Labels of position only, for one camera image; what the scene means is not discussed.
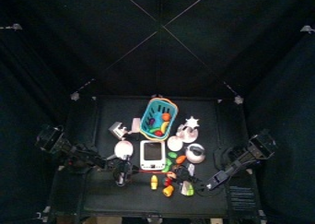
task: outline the orange ball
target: orange ball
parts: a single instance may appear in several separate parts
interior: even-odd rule
[[[168,122],[171,120],[171,114],[168,112],[163,113],[163,120]]]

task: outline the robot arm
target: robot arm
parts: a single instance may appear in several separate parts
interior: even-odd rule
[[[271,158],[275,154],[275,150],[276,142],[271,138],[267,130],[263,130],[260,134],[249,138],[247,148],[244,148],[241,152],[235,152],[237,157],[233,156],[233,161],[225,169],[219,171],[207,182],[189,176],[184,167],[175,170],[176,177],[180,181],[192,182],[197,190],[211,191],[217,188],[240,170],[245,169],[249,165],[260,163],[261,160]]]
[[[51,127],[47,125],[39,133],[36,147],[49,154],[61,151],[71,158],[81,160],[87,166],[97,166],[103,170],[113,171],[117,186],[123,186],[131,175],[136,173],[137,168],[131,163],[131,157],[117,158],[116,155],[101,158],[97,152],[87,149],[84,145],[72,145],[64,137],[63,127]]]

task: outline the tent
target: tent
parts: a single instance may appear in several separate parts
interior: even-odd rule
[[[248,133],[279,145],[257,176],[267,217],[315,221],[313,0],[0,1],[1,223],[45,206],[55,164],[33,143],[73,93],[240,96]]]

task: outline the green object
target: green object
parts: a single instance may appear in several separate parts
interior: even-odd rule
[[[167,165],[167,166],[171,166],[171,165],[172,165],[171,159],[165,159],[165,165]]]
[[[189,184],[187,196],[192,196],[192,195],[193,195],[193,186],[192,186],[192,184]]]
[[[163,169],[163,172],[168,172],[169,171],[169,166],[165,165],[164,169]]]
[[[167,154],[172,159],[175,159],[177,157],[177,154],[175,152],[168,152]]]
[[[160,130],[160,127],[151,128],[151,129],[149,129],[149,133],[153,134],[153,133],[155,133],[156,131],[159,131],[159,130]]]

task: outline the plastic basket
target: plastic basket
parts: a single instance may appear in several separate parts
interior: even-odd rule
[[[157,136],[149,131],[149,129],[152,129],[152,126],[149,125],[149,119],[156,118],[156,116],[159,117],[159,115],[161,115],[164,112],[169,113],[171,119],[165,128],[164,134],[161,136]],[[149,104],[145,109],[141,122],[140,122],[140,133],[147,139],[157,140],[157,141],[163,141],[167,139],[168,134],[169,134],[169,129],[175,121],[177,112],[179,112],[177,106],[171,100],[165,98],[153,98],[149,101]]]

